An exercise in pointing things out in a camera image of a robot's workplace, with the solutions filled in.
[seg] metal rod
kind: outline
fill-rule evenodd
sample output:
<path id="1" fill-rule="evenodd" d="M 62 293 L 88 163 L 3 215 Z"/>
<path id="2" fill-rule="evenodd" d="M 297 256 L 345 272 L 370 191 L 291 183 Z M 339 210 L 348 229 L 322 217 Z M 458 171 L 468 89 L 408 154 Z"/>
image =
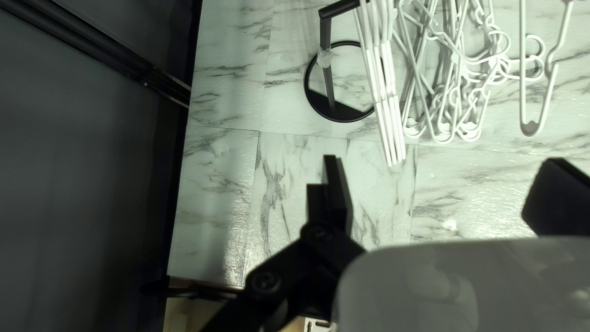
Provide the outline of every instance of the metal rod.
<path id="1" fill-rule="evenodd" d="M 332 35 L 332 20 L 328 19 L 320 22 L 320 48 L 324 51 L 330 51 L 330 39 Z M 326 85 L 326 97 L 330 110 L 336 110 L 336 99 L 334 97 L 334 81 L 332 80 L 332 67 L 323 68 L 324 83 Z"/>

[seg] white plastic hanger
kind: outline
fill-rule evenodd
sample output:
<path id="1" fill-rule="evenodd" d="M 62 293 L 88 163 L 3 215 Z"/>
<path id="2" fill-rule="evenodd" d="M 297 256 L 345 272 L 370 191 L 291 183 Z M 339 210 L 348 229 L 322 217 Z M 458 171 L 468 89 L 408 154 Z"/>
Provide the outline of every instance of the white plastic hanger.
<path id="1" fill-rule="evenodd" d="M 538 122 L 533 120 L 526 122 L 526 39 L 534 38 L 540 40 L 535 35 L 526 35 L 526 0 L 520 0 L 520 24 L 519 24 L 519 38 L 520 38 L 520 130 L 525 136 L 532 137 L 538 134 L 545 125 L 549 110 L 549 102 L 551 101 L 551 95 L 553 88 L 555 87 L 555 79 L 557 78 L 557 72 L 559 64 L 553 61 L 553 56 L 565 43 L 565 34 L 569 25 L 569 18 L 572 15 L 573 2 L 575 0 L 562 0 L 565 3 L 565 9 L 563 10 L 563 18 L 561 20 L 561 27 L 559 29 L 559 37 L 555 46 L 547 53 L 547 59 L 545 60 L 545 69 L 543 70 L 545 76 L 548 78 L 547 91 L 543 98 L 543 106 L 541 107 L 541 113 L 539 115 Z"/>

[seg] marble tile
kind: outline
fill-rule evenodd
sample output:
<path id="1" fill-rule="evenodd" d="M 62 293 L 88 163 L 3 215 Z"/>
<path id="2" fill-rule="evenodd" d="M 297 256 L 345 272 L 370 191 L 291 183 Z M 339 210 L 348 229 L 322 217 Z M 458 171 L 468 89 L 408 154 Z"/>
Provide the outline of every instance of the marble tile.
<path id="1" fill-rule="evenodd" d="M 189 124 L 258 130 L 274 0 L 205 0 Z"/>
<path id="2" fill-rule="evenodd" d="M 415 146 L 388 168 L 380 142 L 261 133 L 244 275 L 299 237 L 306 184 L 321 183 L 323 155 L 342 159 L 354 208 L 352 237 L 374 249 L 409 242 Z"/>
<path id="3" fill-rule="evenodd" d="M 544 39 L 547 50 L 556 43 L 564 5 L 561 1 L 529 1 L 527 33 Z M 496 23 L 512 38 L 509 55 L 518 57 L 518 1 L 494 0 Z M 556 53 L 559 72 L 546 125 L 537 136 L 524 136 L 519 127 L 519 84 L 511 80 L 493 90 L 484 118 L 483 133 L 476 142 L 456 139 L 449 147 L 557 157 L 590 158 L 590 3 L 576 1 L 563 48 Z M 534 43 L 528 44 L 536 52 Z M 538 119 L 547 80 L 527 85 L 527 113 Z M 437 146 L 428 136 L 420 145 Z"/>
<path id="4" fill-rule="evenodd" d="M 537 155 L 420 146 L 412 239 L 534 236 L 520 212 L 545 159 Z"/>
<path id="5" fill-rule="evenodd" d="M 375 115 L 354 123 L 331 122 L 318 115 L 305 97 L 304 71 L 319 48 L 317 10 L 333 2 L 275 1 L 261 131 L 380 141 Z M 332 20 L 332 42 L 340 40 L 359 40 L 352 12 Z M 360 48 L 343 46 L 333 51 L 336 100 L 357 109 L 367 109 L 371 96 Z M 403 59 L 398 55 L 395 59 L 401 63 Z M 398 80 L 398 85 L 401 88 L 402 79 Z M 310 86 L 320 93 L 325 92 L 321 68 L 317 65 L 312 71 Z"/>
<path id="6" fill-rule="evenodd" d="M 258 132 L 188 126 L 168 274 L 241 284 Z"/>

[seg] black circular base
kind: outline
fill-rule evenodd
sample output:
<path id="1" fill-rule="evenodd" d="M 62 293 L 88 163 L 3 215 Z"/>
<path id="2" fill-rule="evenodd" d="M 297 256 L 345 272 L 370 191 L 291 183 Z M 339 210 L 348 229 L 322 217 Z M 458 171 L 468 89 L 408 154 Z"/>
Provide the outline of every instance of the black circular base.
<path id="1" fill-rule="evenodd" d="M 360 43 L 358 41 L 351 40 L 337 41 L 332 43 L 330 48 L 336 48 L 340 46 L 360 47 Z M 312 73 L 313 66 L 316 64 L 316 60 L 317 53 L 313 56 L 311 61 L 309 61 L 309 64 L 305 69 L 305 76 L 303 77 L 303 89 L 305 90 L 305 97 L 307 97 L 307 101 L 319 115 L 330 121 L 348 123 L 364 119 L 375 111 L 375 108 L 371 106 L 371 108 L 362 112 L 348 105 L 339 103 L 338 101 L 335 101 L 336 109 L 332 110 L 326 96 L 309 89 L 309 76 Z"/>

